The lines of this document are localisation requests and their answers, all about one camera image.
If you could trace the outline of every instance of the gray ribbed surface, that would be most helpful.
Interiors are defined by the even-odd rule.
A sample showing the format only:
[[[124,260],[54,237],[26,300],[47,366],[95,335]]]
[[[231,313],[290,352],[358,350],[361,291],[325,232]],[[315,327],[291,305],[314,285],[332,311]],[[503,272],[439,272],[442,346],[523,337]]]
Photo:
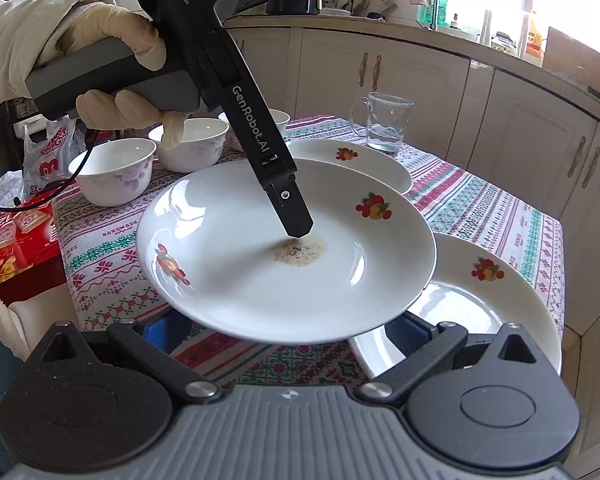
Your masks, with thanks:
[[[6,480],[57,480],[18,466]],[[342,386],[238,386],[219,404],[188,407],[144,456],[81,480],[484,479],[421,450],[387,408],[363,406]],[[564,480],[558,468],[522,477]]]

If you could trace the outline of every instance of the glove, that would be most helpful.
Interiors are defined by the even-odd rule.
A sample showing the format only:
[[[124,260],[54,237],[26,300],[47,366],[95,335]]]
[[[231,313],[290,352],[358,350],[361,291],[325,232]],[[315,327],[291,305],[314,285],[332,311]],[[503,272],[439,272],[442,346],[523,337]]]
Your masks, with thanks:
[[[167,52],[158,31],[143,16],[114,5],[87,6],[61,36],[58,46],[69,54],[107,36],[124,41],[138,62],[149,70],[163,67]],[[129,90],[122,90],[115,97],[89,90],[78,96],[75,108],[87,127],[95,130],[141,129],[162,122],[162,146],[167,150],[180,144],[188,117],[184,112],[158,110]]]

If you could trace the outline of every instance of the round ceramic plate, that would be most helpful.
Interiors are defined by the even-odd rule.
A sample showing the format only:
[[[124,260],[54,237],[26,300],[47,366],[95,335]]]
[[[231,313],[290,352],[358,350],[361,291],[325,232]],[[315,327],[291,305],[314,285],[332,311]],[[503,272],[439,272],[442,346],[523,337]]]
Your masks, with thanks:
[[[160,193],[138,225],[138,258],[185,316],[261,342],[308,344],[399,316],[429,283],[433,234],[380,181],[298,160],[311,233],[288,238],[249,163],[197,171]]]
[[[436,270],[409,311],[431,324],[455,321],[474,334],[495,334],[503,323],[518,322],[560,373],[560,336],[538,293],[489,251],[453,236],[434,236],[438,248]],[[404,359],[386,336],[384,326],[349,343],[371,378]]]
[[[405,194],[413,186],[409,171],[400,162],[362,144],[331,139],[290,140],[286,144],[293,158],[320,160],[344,166],[384,182]]]

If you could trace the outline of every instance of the cutting board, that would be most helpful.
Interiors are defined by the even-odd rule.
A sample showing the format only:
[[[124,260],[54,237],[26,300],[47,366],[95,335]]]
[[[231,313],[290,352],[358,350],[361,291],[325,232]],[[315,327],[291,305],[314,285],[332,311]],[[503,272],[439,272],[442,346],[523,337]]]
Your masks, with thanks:
[[[600,92],[600,53],[549,27],[542,68],[563,71]]]

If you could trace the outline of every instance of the faucet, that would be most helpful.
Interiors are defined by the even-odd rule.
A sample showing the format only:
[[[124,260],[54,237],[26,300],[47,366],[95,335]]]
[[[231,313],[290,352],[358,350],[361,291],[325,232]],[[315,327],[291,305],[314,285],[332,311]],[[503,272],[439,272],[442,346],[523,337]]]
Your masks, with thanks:
[[[433,0],[433,9],[431,11],[431,24],[429,28],[431,30],[438,30],[438,1]]]

